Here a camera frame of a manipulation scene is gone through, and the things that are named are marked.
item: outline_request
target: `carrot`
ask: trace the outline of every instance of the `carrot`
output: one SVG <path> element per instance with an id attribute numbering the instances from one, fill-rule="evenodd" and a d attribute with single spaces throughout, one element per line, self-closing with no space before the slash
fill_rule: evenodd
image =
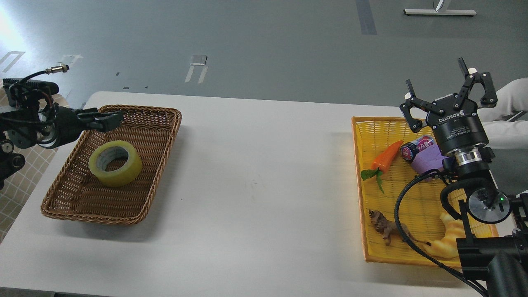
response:
<path id="1" fill-rule="evenodd" d="M 387 173 L 387 171 L 391 167 L 392 160 L 394 160 L 394 157 L 396 157 L 396 155 L 400 151 L 400 147 L 402 144 L 403 140 L 400 140 L 389 145 L 389 147 L 387 147 L 387 149 L 383 153 L 379 154 L 376 159 L 372 161 L 370 169 L 380 169 L 383 173 Z"/>
<path id="2" fill-rule="evenodd" d="M 387 173 L 391 166 L 392 160 L 394 160 L 394 157 L 396 157 L 396 155 L 398 154 L 402 144 L 403 140 L 400 140 L 389 145 L 389 147 L 387 147 L 387 149 L 383 153 L 379 154 L 374 159 L 374 161 L 372 161 L 372 165 L 370 166 L 371 169 L 362 170 L 361 178 L 363 179 L 363 181 L 376 176 L 378 188 L 380 188 L 381 192 L 385 194 L 383 188 L 381 188 L 381 175 Z"/>

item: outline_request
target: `brown wicker basket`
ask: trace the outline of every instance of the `brown wicker basket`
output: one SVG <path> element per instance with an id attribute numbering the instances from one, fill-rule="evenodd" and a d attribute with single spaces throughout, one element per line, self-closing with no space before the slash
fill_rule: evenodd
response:
<path id="1" fill-rule="evenodd" d="M 41 204 L 43 215 L 53 219 L 132 225 L 142 221 L 152 204 L 159 179 L 180 127 L 182 114 L 172 108 L 107 105 L 100 112 L 122 110 L 119 128 L 107 133 L 86 131 L 80 137 Z M 89 170 L 88 159 L 100 145 L 127 141 L 143 162 L 139 176 L 118 188 L 105 187 Z M 121 167 L 115 160 L 108 169 Z"/>

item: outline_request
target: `soda can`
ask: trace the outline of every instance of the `soda can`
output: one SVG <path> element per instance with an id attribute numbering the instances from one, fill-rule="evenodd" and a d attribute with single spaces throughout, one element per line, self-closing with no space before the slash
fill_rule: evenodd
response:
<path id="1" fill-rule="evenodd" d="M 431 135 L 424 135 L 402 145 L 400 148 L 401 156 L 407 161 L 412 161 L 419 152 L 425 150 L 434 143 L 435 139 Z"/>

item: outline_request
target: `white table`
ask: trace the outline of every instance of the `white table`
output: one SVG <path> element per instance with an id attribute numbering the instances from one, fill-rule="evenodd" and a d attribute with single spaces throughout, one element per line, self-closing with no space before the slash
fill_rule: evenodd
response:
<path id="1" fill-rule="evenodd" d="M 0 286 L 104 296 L 478 296 L 439 268 L 363 258 L 352 116 L 396 107 L 95 93 L 183 121 L 147 218 L 45 218 L 59 149 L 0 245 Z"/>

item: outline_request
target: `yellow tape roll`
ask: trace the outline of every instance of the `yellow tape roll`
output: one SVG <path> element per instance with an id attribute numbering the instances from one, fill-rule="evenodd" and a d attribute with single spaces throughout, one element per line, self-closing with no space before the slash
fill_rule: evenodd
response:
<path id="1" fill-rule="evenodd" d="M 127 158 L 127 161 L 119 169 L 106 171 L 108 164 L 119 158 Z M 121 187 L 132 182 L 139 175 L 143 164 L 136 149 L 130 143 L 116 140 L 98 147 L 90 156 L 88 167 L 102 184 L 107 187 Z"/>

